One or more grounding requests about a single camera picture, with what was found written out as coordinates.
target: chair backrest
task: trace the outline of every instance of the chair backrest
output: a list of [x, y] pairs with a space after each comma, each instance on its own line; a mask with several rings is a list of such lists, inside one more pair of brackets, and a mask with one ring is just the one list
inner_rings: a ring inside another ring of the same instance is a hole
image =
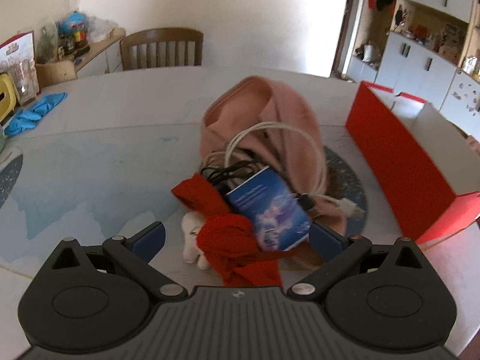
[[198, 66], [202, 64], [202, 46], [203, 34], [190, 28], [155, 28], [136, 32], [120, 41], [123, 70], [188, 66], [191, 56], [193, 64]]

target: blue card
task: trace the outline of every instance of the blue card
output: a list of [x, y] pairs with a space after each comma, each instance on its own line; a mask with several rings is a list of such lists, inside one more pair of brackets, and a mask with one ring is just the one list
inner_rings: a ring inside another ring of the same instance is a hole
[[262, 169], [226, 197], [253, 224], [264, 251], [287, 251], [308, 236], [311, 220], [285, 182], [270, 167]]

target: white plush toy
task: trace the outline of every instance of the white plush toy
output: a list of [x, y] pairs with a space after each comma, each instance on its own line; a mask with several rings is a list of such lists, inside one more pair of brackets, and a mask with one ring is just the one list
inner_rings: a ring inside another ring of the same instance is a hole
[[208, 269], [210, 264], [197, 246], [197, 234], [201, 230], [205, 218], [196, 211], [185, 214], [181, 220], [181, 228], [185, 235], [185, 246], [183, 247], [183, 261], [193, 264], [198, 257], [197, 267], [202, 271]]

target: pink fabric pouch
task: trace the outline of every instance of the pink fabric pouch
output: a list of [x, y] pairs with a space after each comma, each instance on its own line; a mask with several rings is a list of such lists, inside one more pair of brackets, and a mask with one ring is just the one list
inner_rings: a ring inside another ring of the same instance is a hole
[[[287, 123], [309, 134], [323, 152], [320, 127], [306, 100], [285, 83], [258, 76], [247, 77], [217, 99], [202, 118], [200, 155], [225, 150], [239, 132], [265, 121]], [[312, 191], [315, 184], [316, 155], [301, 134], [268, 129], [248, 134], [238, 145], [255, 152], [279, 174], [295, 192]], [[318, 192], [326, 192], [327, 185]], [[340, 234], [345, 233], [346, 219], [336, 205], [315, 199], [316, 218]]]

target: clear plastic bag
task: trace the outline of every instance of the clear plastic bag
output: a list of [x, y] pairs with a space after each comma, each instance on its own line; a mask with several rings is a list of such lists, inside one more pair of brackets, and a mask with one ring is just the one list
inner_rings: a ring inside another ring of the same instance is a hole
[[118, 24], [112, 20], [99, 19], [95, 16], [88, 17], [87, 41], [88, 43], [101, 42], [110, 37], [110, 33]]

